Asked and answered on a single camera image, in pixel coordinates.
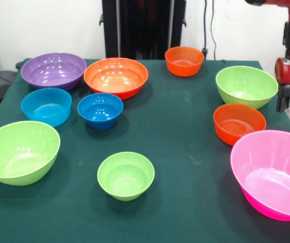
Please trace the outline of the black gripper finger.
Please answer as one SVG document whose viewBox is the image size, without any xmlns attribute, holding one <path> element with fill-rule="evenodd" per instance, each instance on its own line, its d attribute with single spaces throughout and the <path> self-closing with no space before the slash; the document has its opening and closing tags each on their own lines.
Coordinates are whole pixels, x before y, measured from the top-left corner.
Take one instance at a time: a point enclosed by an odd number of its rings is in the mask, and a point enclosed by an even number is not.
<svg viewBox="0 0 290 243">
<path fill-rule="evenodd" d="M 283 112 L 285 109 L 285 101 L 286 101 L 286 96 L 285 96 L 285 85 L 279 85 L 279 90 L 277 93 L 277 106 L 276 106 L 276 111 L 277 112 Z"/>
</svg>

